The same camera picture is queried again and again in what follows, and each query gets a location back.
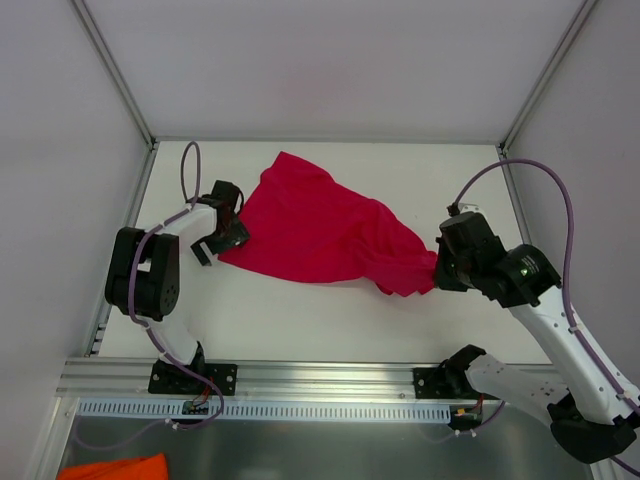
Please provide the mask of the red t-shirt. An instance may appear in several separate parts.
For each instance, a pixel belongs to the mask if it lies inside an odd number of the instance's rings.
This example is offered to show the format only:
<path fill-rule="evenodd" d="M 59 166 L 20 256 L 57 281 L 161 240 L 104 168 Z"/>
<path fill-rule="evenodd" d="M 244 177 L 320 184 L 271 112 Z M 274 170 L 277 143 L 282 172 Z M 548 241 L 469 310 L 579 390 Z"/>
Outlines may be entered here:
<path fill-rule="evenodd" d="M 290 153 L 262 172 L 239 218 L 250 238 L 224 263 L 306 284 L 367 279 L 402 297 L 435 287 L 436 252 L 386 205 Z"/>

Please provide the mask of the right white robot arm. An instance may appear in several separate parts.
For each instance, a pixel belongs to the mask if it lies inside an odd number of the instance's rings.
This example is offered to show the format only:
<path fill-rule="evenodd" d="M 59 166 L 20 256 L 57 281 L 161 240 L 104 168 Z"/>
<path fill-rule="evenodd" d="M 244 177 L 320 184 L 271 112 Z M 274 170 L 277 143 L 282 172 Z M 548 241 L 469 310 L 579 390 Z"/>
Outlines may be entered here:
<path fill-rule="evenodd" d="M 486 218 L 468 211 L 439 227 L 435 285 L 476 290 L 533 336 L 561 377 L 544 381 L 467 345 L 445 360 L 440 380 L 453 396 L 490 395 L 547 427 L 574 459 L 593 464 L 638 438 L 639 389 L 597 344 L 571 305 L 560 275 L 536 247 L 506 250 Z"/>

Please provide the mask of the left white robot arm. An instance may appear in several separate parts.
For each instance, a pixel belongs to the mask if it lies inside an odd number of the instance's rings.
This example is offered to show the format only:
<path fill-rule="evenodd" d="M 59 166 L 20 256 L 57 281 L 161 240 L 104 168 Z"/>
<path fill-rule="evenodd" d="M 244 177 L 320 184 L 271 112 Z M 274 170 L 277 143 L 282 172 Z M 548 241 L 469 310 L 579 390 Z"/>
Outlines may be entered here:
<path fill-rule="evenodd" d="M 198 267 L 250 239 L 239 219 L 244 195 L 218 180 L 210 193 L 149 229 L 124 227 L 116 235 L 105 300 L 140 326 L 158 350 L 148 391 L 206 395 L 218 373 L 206 362 L 201 343 L 188 330 L 187 282 Z"/>

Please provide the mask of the orange folded t-shirt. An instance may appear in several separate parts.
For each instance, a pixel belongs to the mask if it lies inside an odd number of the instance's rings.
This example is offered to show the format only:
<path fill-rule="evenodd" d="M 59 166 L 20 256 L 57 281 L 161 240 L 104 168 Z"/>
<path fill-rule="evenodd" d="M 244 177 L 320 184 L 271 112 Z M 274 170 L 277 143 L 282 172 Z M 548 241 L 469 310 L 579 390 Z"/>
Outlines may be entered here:
<path fill-rule="evenodd" d="M 168 480 L 169 469 L 164 454 L 63 468 L 58 480 Z"/>

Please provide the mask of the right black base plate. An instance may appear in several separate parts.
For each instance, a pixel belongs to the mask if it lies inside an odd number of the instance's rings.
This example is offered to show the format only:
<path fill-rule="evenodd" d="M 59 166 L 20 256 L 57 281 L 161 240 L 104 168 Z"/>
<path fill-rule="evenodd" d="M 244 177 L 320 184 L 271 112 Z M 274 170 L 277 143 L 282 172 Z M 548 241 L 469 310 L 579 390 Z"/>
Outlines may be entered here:
<path fill-rule="evenodd" d="M 435 367 L 413 368 L 412 385 L 416 399 L 477 400 L 480 397 L 464 373 L 445 362 Z"/>

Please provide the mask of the aluminium mounting rail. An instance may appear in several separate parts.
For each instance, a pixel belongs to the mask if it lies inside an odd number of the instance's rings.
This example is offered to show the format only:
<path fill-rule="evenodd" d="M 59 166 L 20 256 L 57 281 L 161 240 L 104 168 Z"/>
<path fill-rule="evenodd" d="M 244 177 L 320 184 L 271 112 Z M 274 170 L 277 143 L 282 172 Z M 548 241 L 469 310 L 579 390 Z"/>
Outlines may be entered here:
<path fill-rule="evenodd" d="M 415 397 L 413 371 L 426 364 L 223 360 L 216 383 L 236 399 L 405 400 Z M 161 382 L 152 359 L 71 358 L 55 394 L 59 397 L 148 397 Z"/>

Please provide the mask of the left aluminium frame post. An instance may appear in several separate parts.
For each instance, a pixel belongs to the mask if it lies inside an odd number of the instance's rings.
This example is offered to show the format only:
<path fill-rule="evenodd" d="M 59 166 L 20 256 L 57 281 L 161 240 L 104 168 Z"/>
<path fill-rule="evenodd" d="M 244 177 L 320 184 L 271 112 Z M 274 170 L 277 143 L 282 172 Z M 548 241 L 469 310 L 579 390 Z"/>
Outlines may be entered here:
<path fill-rule="evenodd" d="M 155 145 L 155 136 L 132 94 L 132 91 L 111 51 L 104 34 L 88 3 L 84 0 L 70 0 L 69 5 L 76 15 L 81 28 L 85 32 L 94 52 L 113 84 L 116 93 L 131 118 L 138 134 L 149 150 Z"/>

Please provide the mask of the aluminium frame post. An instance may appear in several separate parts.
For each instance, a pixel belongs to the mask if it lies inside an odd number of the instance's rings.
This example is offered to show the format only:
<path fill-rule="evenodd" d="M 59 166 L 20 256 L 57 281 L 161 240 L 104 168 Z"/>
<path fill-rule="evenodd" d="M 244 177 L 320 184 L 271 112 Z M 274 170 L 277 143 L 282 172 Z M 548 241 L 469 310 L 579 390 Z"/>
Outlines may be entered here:
<path fill-rule="evenodd" d="M 599 4 L 599 0 L 584 0 L 580 2 L 578 9 L 572 16 L 558 43 L 554 47 L 549 59 L 546 61 L 541 73 L 535 80 L 533 87 L 527 94 L 524 103 L 518 110 L 516 117 L 507 130 L 507 133 L 498 144 L 500 152 L 506 154 L 518 139 L 523 128 L 542 100 L 546 90 L 552 83 L 555 74 L 564 63 Z"/>
<path fill-rule="evenodd" d="M 76 15 L 81 28 L 85 32 L 94 52 L 113 84 L 116 93 L 131 118 L 138 134 L 149 150 L 155 145 L 155 136 L 132 94 L 132 91 L 111 51 L 104 34 L 88 3 L 84 0 L 70 0 L 69 5 Z"/>

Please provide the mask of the right aluminium frame post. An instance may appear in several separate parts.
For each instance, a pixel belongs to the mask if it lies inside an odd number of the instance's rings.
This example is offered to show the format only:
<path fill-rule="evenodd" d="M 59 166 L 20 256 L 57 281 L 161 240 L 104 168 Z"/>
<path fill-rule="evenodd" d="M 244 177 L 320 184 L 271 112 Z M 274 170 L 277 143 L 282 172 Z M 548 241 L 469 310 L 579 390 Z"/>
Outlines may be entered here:
<path fill-rule="evenodd" d="M 518 110 L 516 117 L 507 130 L 507 133 L 498 144 L 500 152 L 506 154 L 518 139 L 523 128 L 542 100 L 546 90 L 552 83 L 555 74 L 564 63 L 599 4 L 599 0 L 584 0 L 580 2 L 578 9 L 572 16 L 558 43 L 554 47 L 549 59 L 546 61 L 541 73 L 535 80 L 533 87 L 527 94 L 524 103 Z"/>

